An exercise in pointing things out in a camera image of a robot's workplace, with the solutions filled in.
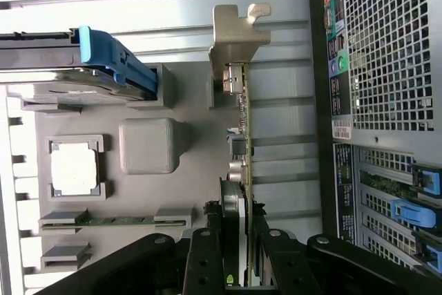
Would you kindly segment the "blue slot latch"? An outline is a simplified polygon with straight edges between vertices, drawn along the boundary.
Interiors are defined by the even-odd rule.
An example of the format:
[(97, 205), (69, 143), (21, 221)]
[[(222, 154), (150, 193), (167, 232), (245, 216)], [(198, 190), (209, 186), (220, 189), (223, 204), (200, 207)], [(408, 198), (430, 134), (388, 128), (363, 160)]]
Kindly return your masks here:
[(426, 245), (425, 248), (430, 255), (427, 264), (442, 273), (442, 249), (440, 247), (434, 247), (432, 245)]
[(409, 200), (391, 201), (391, 218), (397, 222), (407, 222), (409, 225), (436, 229), (442, 227), (442, 211), (433, 210)]
[(413, 185), (439, 195), (442, 190), (442, 168), (415, 164), (412, 167)]

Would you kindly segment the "grey parts rack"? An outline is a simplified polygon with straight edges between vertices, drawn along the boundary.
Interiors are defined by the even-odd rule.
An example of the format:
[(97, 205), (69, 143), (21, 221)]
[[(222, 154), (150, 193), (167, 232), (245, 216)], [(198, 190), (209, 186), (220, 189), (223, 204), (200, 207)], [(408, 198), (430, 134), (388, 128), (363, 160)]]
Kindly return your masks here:
[[(42, 231), (39, 219), (53, 211), (88, 211), (94, 217), (151, 217), (160, 209), (187, 209), (202, 222), (206, 201), (217, 198), (218, 178), (225, 172), (225, 123), (229, 113), (206, 106), (209, 65), (169, 63), (175, 106), (137, 111), (121, 104), (87, 106), (80, 113), (47, 115), (23, 111), (0, 86), (0, 202), (5, 239), (1, 271), (14, 293), (40, 287), (69, 275), (72, 263), (44, 267), (41, 257), (54, 246), (89, 246), (99, 260), (151, 233), (152, 225), (94, 226), (79, 231)], [(191, 145), (176, 170), (165, 174), (128, 175), (120, 166), (119, 126), (127, 119), (171, 118), (185, 123)], [(49, 139), (100, 134), (104, 151), (98, 174), (106, 181), (106, 199), (53, 200)]]

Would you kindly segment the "hard disk with blue carrier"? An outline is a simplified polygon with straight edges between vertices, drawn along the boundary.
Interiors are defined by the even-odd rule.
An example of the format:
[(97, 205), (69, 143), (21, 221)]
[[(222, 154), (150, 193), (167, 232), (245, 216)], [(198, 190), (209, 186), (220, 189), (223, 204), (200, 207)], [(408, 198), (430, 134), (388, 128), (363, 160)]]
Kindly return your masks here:
[(0, 34), (0, 86), (32, 104), (124, 104), (157, 99), (155, 70), (107, 32)]

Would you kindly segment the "silver CPU chip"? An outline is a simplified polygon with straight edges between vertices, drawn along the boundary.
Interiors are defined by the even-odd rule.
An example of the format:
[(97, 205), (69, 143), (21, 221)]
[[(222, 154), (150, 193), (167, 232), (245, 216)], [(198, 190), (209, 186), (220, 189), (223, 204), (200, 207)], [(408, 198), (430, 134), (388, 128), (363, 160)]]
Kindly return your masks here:
[(97, 187), (96, 151), (88, 143), (63, 143), (53, 150), (51, 185), (54, 196), (91, 195)]

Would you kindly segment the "green RAM stick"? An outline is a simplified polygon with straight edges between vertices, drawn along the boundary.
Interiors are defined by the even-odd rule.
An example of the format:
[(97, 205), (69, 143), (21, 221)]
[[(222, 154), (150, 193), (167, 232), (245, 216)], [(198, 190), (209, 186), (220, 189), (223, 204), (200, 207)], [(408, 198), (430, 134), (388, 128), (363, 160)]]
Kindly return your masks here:
[(113, 218), (89, 218), (74, 223), (49, 223), (45, 222), (40, 226), (41, 230), (71, 230), (91, 227), (129, 227), (129, 226), (150, 226), (156, 222), (152, 217), (113, 217)]

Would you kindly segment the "black open PC case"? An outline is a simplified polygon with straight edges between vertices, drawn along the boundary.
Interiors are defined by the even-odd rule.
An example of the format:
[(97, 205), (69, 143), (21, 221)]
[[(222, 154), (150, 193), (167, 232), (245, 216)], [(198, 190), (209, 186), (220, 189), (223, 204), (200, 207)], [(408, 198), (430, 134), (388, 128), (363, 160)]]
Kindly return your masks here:
[(425, 246), (442, 227), (391, 218), (391, 201), (442, 211), (412, 167), (442, 168), (442, 0), (309, 0), (323, 234), (442, 281)]

